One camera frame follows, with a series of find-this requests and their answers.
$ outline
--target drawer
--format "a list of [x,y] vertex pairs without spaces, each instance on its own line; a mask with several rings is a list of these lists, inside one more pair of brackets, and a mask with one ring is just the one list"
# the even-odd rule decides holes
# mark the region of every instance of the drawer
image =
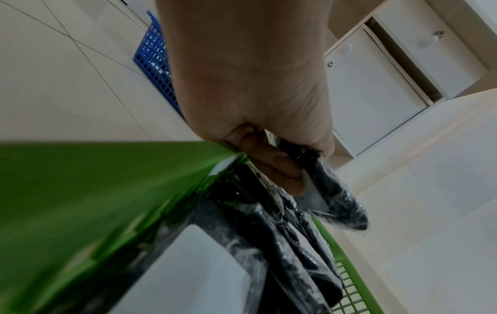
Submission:
[[325,63],[333,127],[352,156],[426,107],[362,28],[330,52]]
[[487,72],[424,0],[388,0],[373,18],[447,99]]

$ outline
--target hand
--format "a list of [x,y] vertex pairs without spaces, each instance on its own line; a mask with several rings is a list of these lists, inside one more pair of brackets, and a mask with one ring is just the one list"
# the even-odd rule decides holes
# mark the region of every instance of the hand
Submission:
[[223,140],[288,193],[299,167],[262,129],[333,152],[324,70],[330,0],[156,0],[176,97],[204,139]]

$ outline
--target finger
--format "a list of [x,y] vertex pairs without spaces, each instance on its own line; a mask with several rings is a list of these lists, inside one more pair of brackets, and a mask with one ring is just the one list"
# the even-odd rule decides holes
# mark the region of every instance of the finger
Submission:
[[304,183],[302,180],[290,177],[257,159],[251,159],[251,162],[260,172],[265,174],[275,184],[282,187],[288,194],[297,196],[304,192]]
[[224,140],[252,159],[259,160],[291,177],[300,177],[299,166],[285,153],[271,146],[264,138],[252,133],[247,124],[237,127]]

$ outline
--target tile floor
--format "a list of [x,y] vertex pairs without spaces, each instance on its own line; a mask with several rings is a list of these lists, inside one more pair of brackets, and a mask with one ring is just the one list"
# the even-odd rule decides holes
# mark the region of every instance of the tile floor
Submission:
[[0,141],[198,141],[133,62],[117,0],[0,0]]

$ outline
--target blue plastic crate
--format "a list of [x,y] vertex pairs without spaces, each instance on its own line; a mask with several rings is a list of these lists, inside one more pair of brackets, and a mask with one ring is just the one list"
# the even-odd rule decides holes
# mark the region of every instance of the blue plastic crate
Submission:
[[159,20],[149,11],[147,11],[147,14],[152,19],[152,23],[145,33],[140,46],[138,46],[133,61],[181,115],[180,107],[172,88],[171,69],[169,68],[166,44],[163,40]]

